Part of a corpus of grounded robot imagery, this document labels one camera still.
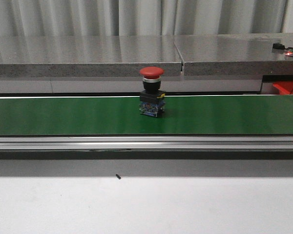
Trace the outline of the red push button switch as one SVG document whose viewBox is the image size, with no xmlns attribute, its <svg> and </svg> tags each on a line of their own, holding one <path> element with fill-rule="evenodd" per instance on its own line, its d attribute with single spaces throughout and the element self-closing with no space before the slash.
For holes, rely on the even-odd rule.
<svg viewBox="0 0 293 234">
<path fill-rule="evenodd" d="M 144 86 L 144 90 L 140 93 L 140 114 L 159 117 L 164 112 L 166 92 L 160 90 L 160 76 L 163 73 L 164 70 L 159 67 L 145 67 L 140 70 Z"/>
</svg>

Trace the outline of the grey stone counter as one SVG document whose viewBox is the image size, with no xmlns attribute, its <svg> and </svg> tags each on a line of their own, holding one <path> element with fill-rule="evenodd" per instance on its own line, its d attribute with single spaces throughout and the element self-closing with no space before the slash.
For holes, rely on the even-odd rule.
<svg viewBox="0 0 293 234">
<path fill-rule="evenodd" d="M 293 33 L 181 36 L 0 37 L 0 77 L 134 77 L 157 66 L 165 76 L 292 75 Z"/>
</svg>

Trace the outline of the green conveyor belt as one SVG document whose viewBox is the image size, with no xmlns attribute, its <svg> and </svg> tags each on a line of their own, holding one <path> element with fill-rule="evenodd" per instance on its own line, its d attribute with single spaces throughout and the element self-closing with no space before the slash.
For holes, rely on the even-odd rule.
<svg viewBox="0 0 293 234">
<path fill-rule="evenodd" d="M 137 97 L 0 98 L 0 136 L 293 135 L 293 95 L 166 97 L 159 118 Z"/>
</svg>

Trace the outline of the red plastic bin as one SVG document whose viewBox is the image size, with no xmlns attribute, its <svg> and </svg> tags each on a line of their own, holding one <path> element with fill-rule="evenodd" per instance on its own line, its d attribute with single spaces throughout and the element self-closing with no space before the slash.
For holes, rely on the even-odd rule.
<svg viewBox="0 0 293 234">
<path fill-rule="evenodd" d="M 273 83 L 273 87 L 278 90 L 279 95 L 293 95 L 293 81 L 278 81 Z"/>
</svg>

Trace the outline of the black sensor box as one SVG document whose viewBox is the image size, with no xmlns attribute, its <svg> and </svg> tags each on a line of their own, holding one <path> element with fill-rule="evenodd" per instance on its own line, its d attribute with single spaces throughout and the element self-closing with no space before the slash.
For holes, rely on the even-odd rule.
<svg viewBox="0 0 293 234">
<path fill-rule="evenodd" d="M 285 50 L 285 45 L 281 44 L 281 43 L 274 43 L 272 46 L 273 49 L 277 49 L 277 50 Z"/>
</svg>

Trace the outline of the white curtain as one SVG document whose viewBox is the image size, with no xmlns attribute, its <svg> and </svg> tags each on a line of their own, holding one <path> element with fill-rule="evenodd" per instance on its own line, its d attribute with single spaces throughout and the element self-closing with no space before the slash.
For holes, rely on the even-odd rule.
<svg viewBox="0 0 293 234">
<path fill-rule="evenodd" d="M 0 0 L 0 36 L 293 32 L 293 0 Z"/>
</svg>

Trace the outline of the aluminium conveyor frame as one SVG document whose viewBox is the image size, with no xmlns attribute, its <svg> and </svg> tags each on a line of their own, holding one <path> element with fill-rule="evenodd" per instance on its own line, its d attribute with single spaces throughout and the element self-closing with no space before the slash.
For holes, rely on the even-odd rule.
<svg viewBox="0 0 293 234">
<path fill-rule="evenodd" d="M 293 136 L 0 137 L 0 150 L 293 150 Z"/>
</svg>

